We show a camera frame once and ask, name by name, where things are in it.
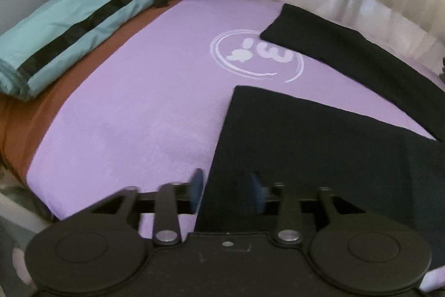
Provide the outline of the black pants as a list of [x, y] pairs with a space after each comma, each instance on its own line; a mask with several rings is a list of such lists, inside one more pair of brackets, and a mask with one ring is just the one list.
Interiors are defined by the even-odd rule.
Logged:
[[347, 201], [419, 231], [444, 262], [444, 89], [359, 32], [288, 4], [206, 25], [229, 97], [195, 228], [267, 231], [252, 177]]

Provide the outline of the purple bed sheet with logo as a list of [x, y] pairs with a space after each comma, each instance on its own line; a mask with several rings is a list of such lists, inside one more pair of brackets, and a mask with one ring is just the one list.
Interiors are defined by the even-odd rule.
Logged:
[[[333, 191], [267, 231], [195, 228], [230, 99], [211, 78], [213, 17], [271, 0], [182, 0], [131, 37], [63, 104], [27, 173], [58, 218], [26, 264], [40, 296], [430, 296], [444, 262], [416, 229]], [[139, 213], [139, 194], [204, 172], [197, 213]]]

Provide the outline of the brown bed cover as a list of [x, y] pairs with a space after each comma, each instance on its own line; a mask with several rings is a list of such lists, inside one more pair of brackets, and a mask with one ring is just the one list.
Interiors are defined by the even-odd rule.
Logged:
[[71, 94], [122, 45], [182, 0], [150, 7], [121, 26], [35, 99], [22, 102], [1, 94], [1, 166], [14, 181], [27, 185], [27, 172], [52, 121]]

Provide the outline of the teal pillow with black stripe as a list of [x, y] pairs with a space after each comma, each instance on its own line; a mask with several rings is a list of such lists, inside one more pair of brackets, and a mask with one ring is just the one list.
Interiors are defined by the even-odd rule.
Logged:
[[48, 1], [1, 35], [1, 93], [34, 99], [127, 21], [169, 1]]

